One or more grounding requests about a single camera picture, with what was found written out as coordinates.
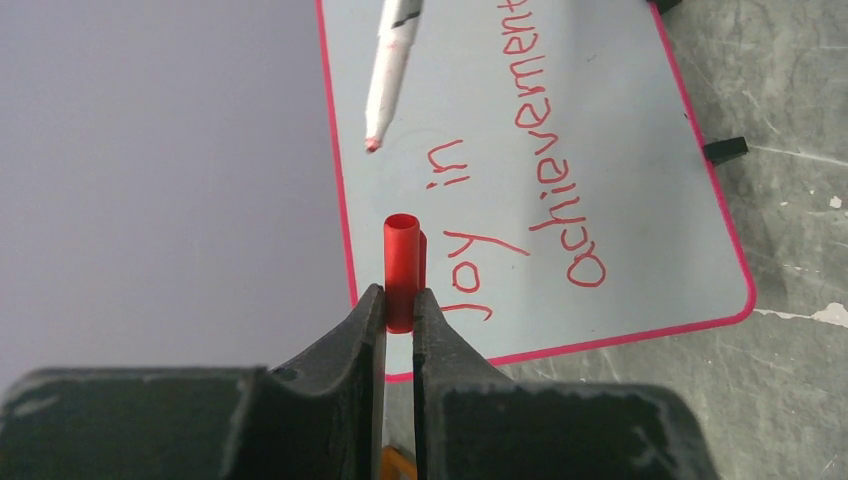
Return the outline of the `red marker cap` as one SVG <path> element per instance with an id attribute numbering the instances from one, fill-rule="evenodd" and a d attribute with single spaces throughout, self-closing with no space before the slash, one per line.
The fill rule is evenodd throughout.
<path id="1" fill-rule="evenodd" d="M 417 294 L 426 286 L 427 237 L 417 217 L 396 213 L 383 226 L 386 328 L 392 334 L 413 330 Z"/>

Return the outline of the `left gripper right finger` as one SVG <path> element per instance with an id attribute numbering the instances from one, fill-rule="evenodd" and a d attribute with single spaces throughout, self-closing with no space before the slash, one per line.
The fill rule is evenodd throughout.
<path id="1" fill-rule="evenodd" d="M 414 424 L 422 479 L 714 479 L 682 398 L 646 384 L 517 381 L 415 300 Z"/>

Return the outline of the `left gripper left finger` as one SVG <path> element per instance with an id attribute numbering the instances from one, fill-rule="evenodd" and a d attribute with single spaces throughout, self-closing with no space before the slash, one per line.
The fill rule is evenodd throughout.
<path id="1" fill-rule="evenodd" d="M 373 479 L 385 293 L 276 367 L 48 368 L 1 403 L 5 479 Z"/>

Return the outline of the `red capped whiteboard marker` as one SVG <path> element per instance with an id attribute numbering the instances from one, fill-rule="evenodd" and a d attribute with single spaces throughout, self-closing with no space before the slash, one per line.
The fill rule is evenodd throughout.
<path id="1" fill-rule="evenodd" d="M 377 151 L 394 118 L 423 0 L 385 0 L 365 109 L 367 153 Z"/>

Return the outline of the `red framed whiteboard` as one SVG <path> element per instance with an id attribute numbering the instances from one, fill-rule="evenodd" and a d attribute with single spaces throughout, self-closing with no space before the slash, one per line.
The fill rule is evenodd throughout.
<path id="1" fill-rule="evenodd" d="M 756 290 L 659 1 L 429 1 L 382 147 L 381 5 L 316 5 L 349 297 L 417 217 L 428 286 L 493 364 L 730 325 Z"/>

